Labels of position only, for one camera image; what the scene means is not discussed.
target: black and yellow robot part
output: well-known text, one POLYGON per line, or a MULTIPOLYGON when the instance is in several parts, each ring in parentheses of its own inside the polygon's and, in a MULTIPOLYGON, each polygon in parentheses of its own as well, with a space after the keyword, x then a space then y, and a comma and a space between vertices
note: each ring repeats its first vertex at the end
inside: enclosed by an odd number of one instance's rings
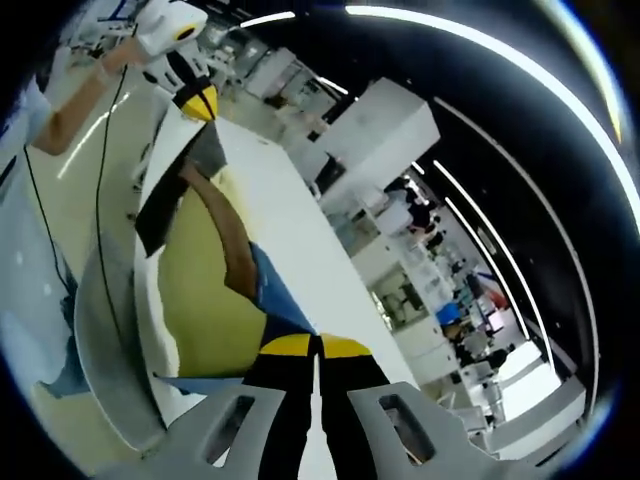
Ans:
POLYGON ((197 25, 195 23, 191 23, 189 25, 185 25, 183 28, 178 30, 174 35, 173 39, 175 41, 185 40, 191 36, 193 32, 196 31, 197 25))
POLYGON ((367 438, 348 394, 389 381, 369 349, 355 340, 327 334, 293 334, 264 345, 243 380, 245 385, 285 392, 269 430, 259 480, 298 478, 311 427, 310 399, 316 358, 322 428, 338 478, 350 476, 354 462, 362 474, 358 478, 375 478, 367 438))
POLYGON ((173 103, 188 117, 211 122, 218 116, 218 91, 207 77, 186 85, 173 98, 173 103))

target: white fabric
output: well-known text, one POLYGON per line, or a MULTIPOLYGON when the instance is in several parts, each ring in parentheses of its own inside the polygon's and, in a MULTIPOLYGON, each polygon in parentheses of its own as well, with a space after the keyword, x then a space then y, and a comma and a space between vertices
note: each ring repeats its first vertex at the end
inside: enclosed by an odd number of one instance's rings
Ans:
POLYGON ((0 173, 13 157, 22 156, 22 148, 36 139, 50 115, 51 105, 32 78, 0 131, 0 173))
MULTIPOLYGON (((21 93, 0 137, 0 169, 17 163, 0 186, 0 349, 22 392, 33 382, 51 382, 62 370, 71 331, 60 301, 51 245, 27 196, 23 147, 46 124, 51 106, 35 80, 21 93)), ((62 274, 62 254, 58 251, 62 274)))

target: desk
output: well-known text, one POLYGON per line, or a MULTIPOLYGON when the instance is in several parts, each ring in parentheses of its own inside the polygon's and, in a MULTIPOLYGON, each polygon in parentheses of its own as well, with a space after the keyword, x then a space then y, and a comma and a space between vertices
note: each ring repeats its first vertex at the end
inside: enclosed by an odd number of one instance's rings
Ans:
MULTIPOLYGON (((151 152, 140 207, 201 127, 184 121, 177 108, 169 107, 151 152)), ((217 129, 228 168, 250 212, 256 242, 309 321, 320 332, 354 338, 369 347, 390 381, 415 385, 358 273, 284 150, 222 118, 217 129)), ((183 396, 153 375, 176 376, 179 366, 175 341, 163 321, 157 287, 159 256, 156 252, 146 258, 141 241, 136 240, 134 276, 142 349, 153 395, 168 425, 203 397, 183 396)), ((314 425, 309 445, 324 435, 319 424, 314 425)), ((301 478, 331 478, 331 460, 310 455, 314 457, 303 461, 301 478)))

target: white robot part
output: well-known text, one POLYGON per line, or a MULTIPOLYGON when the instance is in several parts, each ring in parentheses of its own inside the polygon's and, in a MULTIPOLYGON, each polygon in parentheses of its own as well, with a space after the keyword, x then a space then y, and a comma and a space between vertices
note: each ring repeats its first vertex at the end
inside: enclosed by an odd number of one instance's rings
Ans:
POLYGON ((207 14, 188 3, 151 0, 136 18, 137 38, 150 58, 194 40, 207 23, 207 14))
MULTIPOLYGON (((522 461, 498 461, 473 446, 459 418, 407 383, 355 390, 348 395, 380 480, 542 480, 549 476, 550 472, 522 461), (402 406, 398 411, 410 412, 406 414, 410 421, 396 423, 387 411, 394 407, 393 402, 402 406)), ((284 396, 284 391, 247 385, 220 390, 174 422, 142 461, 122 465, 98 478, 257 480, 269 431, 284 396), (247 408, 241 408, 242 402, 247 408), (218 466, 225 450, 224 466, 218 466)))
MULTIPOLYGON (((175 49, 195 78, 208 77, 209 70, 204 54, 195 41, 187 42, 175 49)), ((144 67, 144 75, 148 81, 157 84, 171 94, 178 93, 188 83, 171 65, 169 56, 160 55, 151 60, 144 67)))

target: white sleeve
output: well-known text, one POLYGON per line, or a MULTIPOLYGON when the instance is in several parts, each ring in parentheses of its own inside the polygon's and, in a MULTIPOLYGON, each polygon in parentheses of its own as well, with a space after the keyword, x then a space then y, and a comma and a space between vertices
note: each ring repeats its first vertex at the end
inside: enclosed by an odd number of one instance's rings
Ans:
POLYGON ((27 87, 25 94, 25 107, 27 109, 27 115, 29 116, 26 143, 27 145, 30 145, 37 138, 49 120, 52 108, 49 100, 45 98, 38 88, 35 77, 29 82, 29 86, 27 87))

